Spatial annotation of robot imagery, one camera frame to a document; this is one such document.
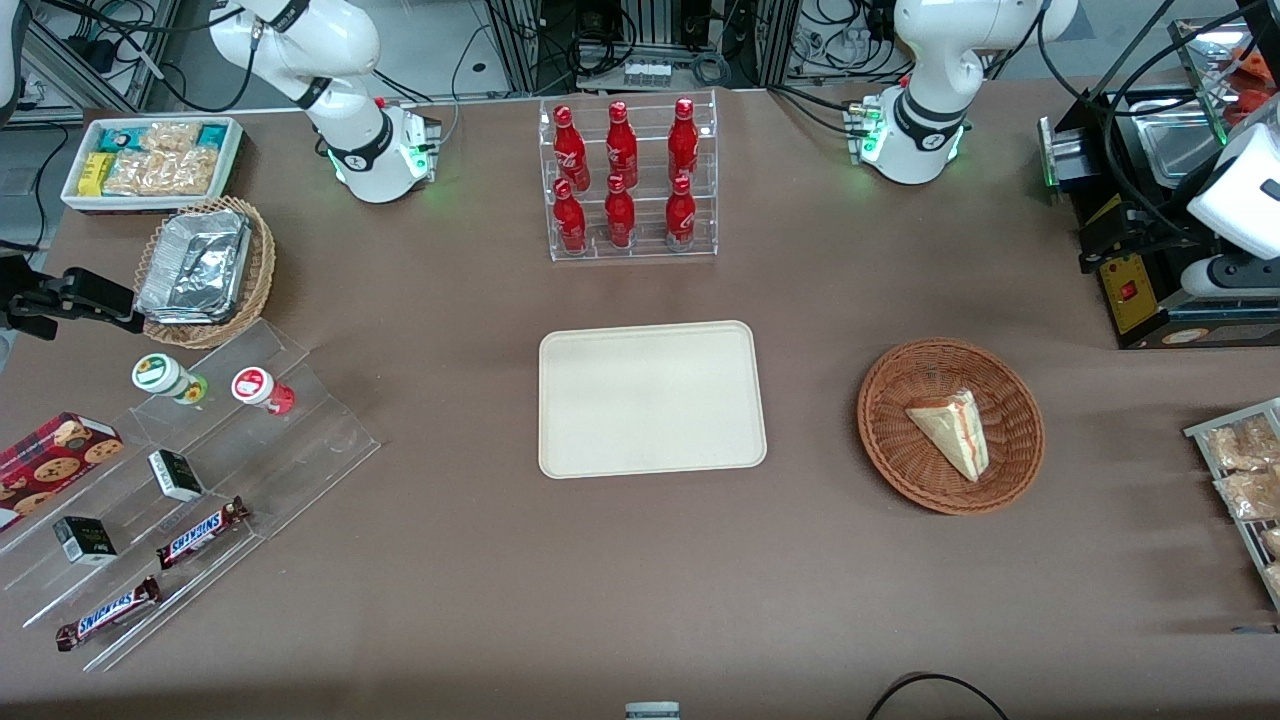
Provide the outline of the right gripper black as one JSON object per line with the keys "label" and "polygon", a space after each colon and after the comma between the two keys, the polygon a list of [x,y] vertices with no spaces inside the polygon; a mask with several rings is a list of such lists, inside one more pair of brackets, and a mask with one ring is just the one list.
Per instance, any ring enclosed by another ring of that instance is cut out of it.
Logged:
{"label": "right gripper black", "polygon": [[145,315],[136,311],[131,288],[81,266],[68,268],[61,278],[33,270],[20,255],[1,258],[4,331],[52,341],[59,311],[68,320],[101,322],[131,334],[145,332]]}

